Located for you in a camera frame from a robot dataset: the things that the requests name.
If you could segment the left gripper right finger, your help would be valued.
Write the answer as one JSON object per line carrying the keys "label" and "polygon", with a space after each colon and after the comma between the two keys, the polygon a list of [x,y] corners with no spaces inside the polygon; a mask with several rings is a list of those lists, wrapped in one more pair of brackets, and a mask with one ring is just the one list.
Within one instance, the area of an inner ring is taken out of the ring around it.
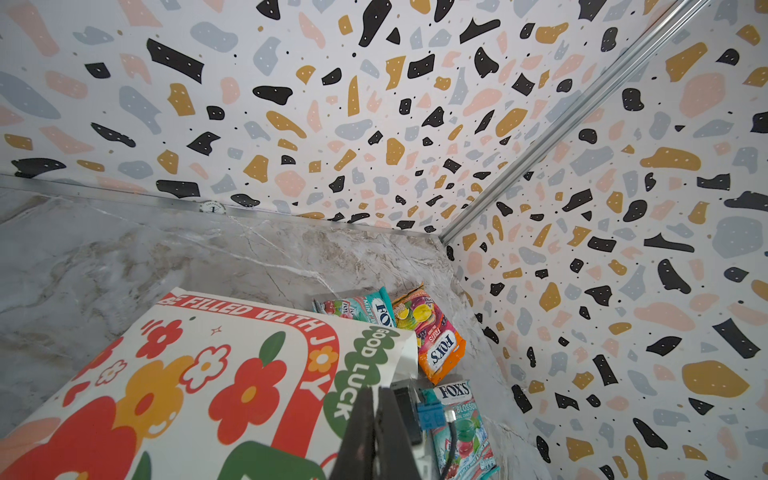
{"label": "left gripper right finger", "polygon": [[420,480],[411,441],[395,393],[380,388],[374,423],[374,478]]}

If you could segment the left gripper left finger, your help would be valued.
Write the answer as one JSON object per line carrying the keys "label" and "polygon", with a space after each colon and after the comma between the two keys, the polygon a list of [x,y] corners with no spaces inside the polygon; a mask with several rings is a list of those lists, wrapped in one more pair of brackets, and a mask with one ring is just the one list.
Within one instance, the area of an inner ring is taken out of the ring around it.
{"label": "left gripper left finger", "polygon": [[354,402],[330,480],[372,480],[375,455],[374,400],[370,387]]}

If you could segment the teal red mint candy bag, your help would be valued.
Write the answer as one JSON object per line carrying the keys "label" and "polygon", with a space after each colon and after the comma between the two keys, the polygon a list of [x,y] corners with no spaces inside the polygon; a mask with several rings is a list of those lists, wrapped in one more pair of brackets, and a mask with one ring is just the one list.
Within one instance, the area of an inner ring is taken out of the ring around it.
{"label": "teal red mint candy bag", "polygon": [[490,479],[499,469],[468,380],[432,389],[448,415],[444,426],[432,431],[436,465],[441,479]]}

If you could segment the orange fruit candy bag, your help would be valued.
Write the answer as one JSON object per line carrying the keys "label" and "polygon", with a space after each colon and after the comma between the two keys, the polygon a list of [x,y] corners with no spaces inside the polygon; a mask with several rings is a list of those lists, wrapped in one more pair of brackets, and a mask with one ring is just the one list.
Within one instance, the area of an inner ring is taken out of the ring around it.
{"label": "orange fruit candy bag", "polygon": [[438,385],[463,359],[466,340],[424,285],[395,300],[393,308],[397,327],[416,334],[421,370],[433,385]]}

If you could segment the teal berry mint candy bag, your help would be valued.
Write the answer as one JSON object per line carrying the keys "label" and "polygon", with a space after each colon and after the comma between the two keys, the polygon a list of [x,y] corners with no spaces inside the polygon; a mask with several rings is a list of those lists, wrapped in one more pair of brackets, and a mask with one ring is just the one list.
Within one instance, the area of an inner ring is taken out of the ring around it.
{"label": "teal berry mint candy bag", "polygon": [[390,296],[385,287],[362,296],[328,300],[314,299],[317,313],[395,328],[397,326]]}

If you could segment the white floral paper bag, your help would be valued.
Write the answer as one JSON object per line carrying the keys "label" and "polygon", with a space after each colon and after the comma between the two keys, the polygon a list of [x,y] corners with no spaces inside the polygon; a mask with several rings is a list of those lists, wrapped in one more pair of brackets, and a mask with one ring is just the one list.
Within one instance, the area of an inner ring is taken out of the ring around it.
{"label": "white floral paper bag", "polygon": [[5,479],[326,479],[414,334],[176,289],[1,443]]}

